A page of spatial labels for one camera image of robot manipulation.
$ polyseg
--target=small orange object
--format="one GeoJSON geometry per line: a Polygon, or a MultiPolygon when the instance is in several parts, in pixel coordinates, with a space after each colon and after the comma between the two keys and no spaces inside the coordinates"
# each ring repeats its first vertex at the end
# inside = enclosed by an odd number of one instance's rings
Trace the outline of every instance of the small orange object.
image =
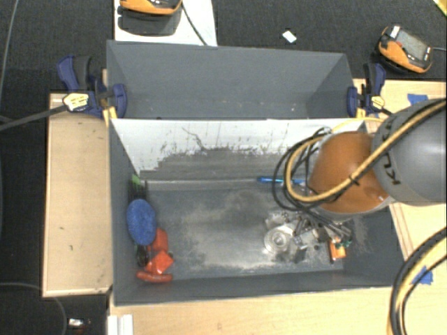
{"type": "Polygon", "coordinates": [[[147,251],[151,255],[151,259],[146,264],[144,271],[137,272],[137,278],[150,283],[172,281],[173,275],[165,274],[165,271],[174,263],[173,258],[168,254],[168,234],[165,230],[156,229],[154,241],[147,246],[147,251]]]}
{"type": "Polygon", "coordinates": [[[137,271],[137,278],[150,283],[167,283],[172,281],[172,274],[150,274],[146,271],[137,271]]]}
{"type": "Polygon", "coordinates": [[[146,264],[146,271],[150,274],[163,274],[174,260],[165,251],[160,251],[146,264]]]}
{"type": "Polygon", "coordinates": [[[335,242],[332,240],[329,240],[328,243],[329,243],[329,254],[331,262],[346,257],[346,249],[343,246],[337,248],[335,246],[335,242]]]}
{"type": "Polygon", "coordinates": [[[157,228],[154,241],[147,247],[148,251],[165,251],[168,252],[168,234],[165,230],[157,228]]]}

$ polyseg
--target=yellow cable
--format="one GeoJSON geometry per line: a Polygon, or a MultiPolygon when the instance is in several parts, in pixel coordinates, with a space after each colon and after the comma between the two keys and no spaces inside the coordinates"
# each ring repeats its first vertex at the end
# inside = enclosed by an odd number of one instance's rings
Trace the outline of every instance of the yellow cable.
{"type": "Polygon", "coordinates": [[[377,121],[377,122],[381,123],[383,120],[380,119],[380,118],[374,118],[374,117],[350,118],[348,120],[343,121],[342,123],[340,123],[339,125],[335,126],[334,128],[332,128],[332,132],[335,133],[340,128],[343,128],[345,125],[353,123],[354,121],[377,121]]]}
{"type": "Polygon", "coordinates": [[[428,117],[433,112],[436,112],[437,110],[441,109],[442,107],[445,107],[446,102],[441,102],[439,104],[436,104],[435,106],[429,107],[423,112],[417,114],[413,118],[411,118],[409,121],[407,121],[405,124],[402,124],[399,129],[397,129],[385,142],[379,145],[379,147],[371,154],[369,157],[351,174],[351,177],[344,180],[342,183],[336,185],[335,187],[331,188],[328,191],[325,191],[324,193],[320,193],[318,195],[314,196],[303,196],[299,193],[296,193],[295,190],[293,190],[293,185],[291,182],[291,169],[292,164],[295,161],[295,159],[302,153],[302,151],[307,148],[309,145],[312,145],[318,141],[320,141],[323,137],[317,137],[314,140],[310,140],[306,143],[304,143],[301,147],[296,149],[289,160],[286,163],[286,170],[284,175],[284,183],[287,187],[287,191],[289,194],[296,200],[300,202],[305,203],[312,203],[312,202],[318,202],[321,200],[324,200],[344,188],[346,188],[350,183],[352,179],[357,178],[371,163],[375,161],[376,158],[379,157],[380,153],[385,150],[386,147],[388,147],[390,144],[392,144],[394,141],[399,139],[404,133],[406,133],[413,125],[418,123],[420,120],[424,119],[425,117],[428,117]]]}
{"type": "MultiPolygon", "coordinates": [[[[411,268],[406,277],[402,280],[399,290],[397,291],[396,299],[396,309],[395,311],[400,311],[400,324],[403,323],[402,319],[402,302],[406,297],[406,294],[410,291],[412,287],[412,282],[415,277],[421,272],[423,267],[430,268],[432,265],[436,264],[443,256],[446,254],[447,239],[443,238],[437,244],[435,244],[426,254],[424,254],[417,263],[411,268]]],[[[393,329],[391,327],[390,318],[387,322],[387,334],[393,335],[393,329]]]]}

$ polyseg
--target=black floor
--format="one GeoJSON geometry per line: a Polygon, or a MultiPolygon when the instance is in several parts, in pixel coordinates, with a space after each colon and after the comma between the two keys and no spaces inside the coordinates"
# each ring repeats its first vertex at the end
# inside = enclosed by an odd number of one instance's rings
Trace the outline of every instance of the black floor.
{"type": "MultiPolygon", "coordinates": [[[[212,0],[219,45],[343,52],[354,77],[384,27],[400,23],[428,43],[446,46],[446,18],[432,0],[212,0]],[[295,44],[282,37],[297,36],[295,44]]],[[[0,0],[0,60],[15,0],[0,0]]],[[[67,54],[89,54],[92,69],[105,67],[105,42],[113,37],[112,0],[20,0],[10,41],[0,115],[16,119],[47,107],[61,89],[55,64],[67,54]]],[[[446,79],[446,54],[436,52],[424,75],[388,78],[446,79]]],[[[46,123],[0,133],[3,225],[0,282],[41,282],[45,206],[46,123]]],[[[90,320],[84,334],[104,331],[106,299],[62,299],[67,318],[90,320]]],[[[0,334],[59,334],[56,303],[30,289],[0,288],[0,334]]]]}

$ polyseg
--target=blue object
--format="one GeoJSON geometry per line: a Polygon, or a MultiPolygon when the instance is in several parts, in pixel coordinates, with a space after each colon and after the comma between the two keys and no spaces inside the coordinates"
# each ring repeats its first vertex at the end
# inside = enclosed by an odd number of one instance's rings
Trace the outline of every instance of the blue object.
{"type": "Polygon", "coordinates": [[[357,115],[357,109],[363,109],[366,114],[382,112],[382,109],[374,106],[372,97],[380,96],[385,84],[386,72],[381,64],[365,64],[363,66],[366,77],[366,85],[362,85],[362,93],[357,88],[349,87],[346,97],[346,109],[350,117],[357,115]]]}
{"type": "Polygon", "coordinates": [[[156,234],[155,211],[146,200],[137,199],[129,204],[127,228],[136,244],[147,246],[154,241],[156,234]]]}
{"type": "Polygon", "coordinates": [[[428,100],[428,97],[425,94],[410,94],[410,93],[408,93],[407,98],[411,105],[428,100]]]}
{"type": "Polygon", "coordinates": [[[102,81],[89,74],[90,57],[65,56],[57,63],[57,74],[68,92],[82,91],[89,95],[89,105],[82,110],[93,117],[103,117],[100,100],[115,97],[118,118],[123,118],[127,109],[127,94],[123,84],[115,84],[112,91],[107,91],[102,81]]]}
{"type": "MultiPolygon", "coordinates": [[[[283,179],[273,180],[272,177],[265,177],[265,176],[258,177],[258,181],[263,184],[271,184],[272,182],[275,182],[276,184],[282,184],[284,182],[283,179]]],[[[302,184],[303,182],[304,182],[303,179],[292,179],[292,183],[296,185],[302,184]]]]}
{"type": "Polygon", "coordinates": [[[424,266],[419,273],[416,274],[411,284],[428,284],[431,285],[433,283],[433,273],[432,271],[427,271],[427,267],[424,266]]]}

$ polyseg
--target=clamp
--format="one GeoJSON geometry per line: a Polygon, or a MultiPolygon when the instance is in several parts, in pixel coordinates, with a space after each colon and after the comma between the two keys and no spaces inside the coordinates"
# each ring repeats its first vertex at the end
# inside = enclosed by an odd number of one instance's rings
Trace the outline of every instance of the clamp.
{"type": "Polygon", "coordinates": [[[380,64],[364,64],[366,84],[362,84],[362,92],[357,88],[349,87],[347,96],[347,110],[350,117],[364,117],[368,114],[385,113],[390,115],[384,108],[385,101],[380,96],[385,84],[386,72],[380,64]]]}
{"type": "Polygon", "coordinates": [[[112,106],[118,118],[123,118],[127,109],[127,95],[123,84],[115,84],[108,91],[101,79],[90,75],[90,56],[65,56],[57,63],[57,74],[69,94],[63,102],[69,112],[83,112],[93,117],[103,118],[103,110],[112,106]]]}

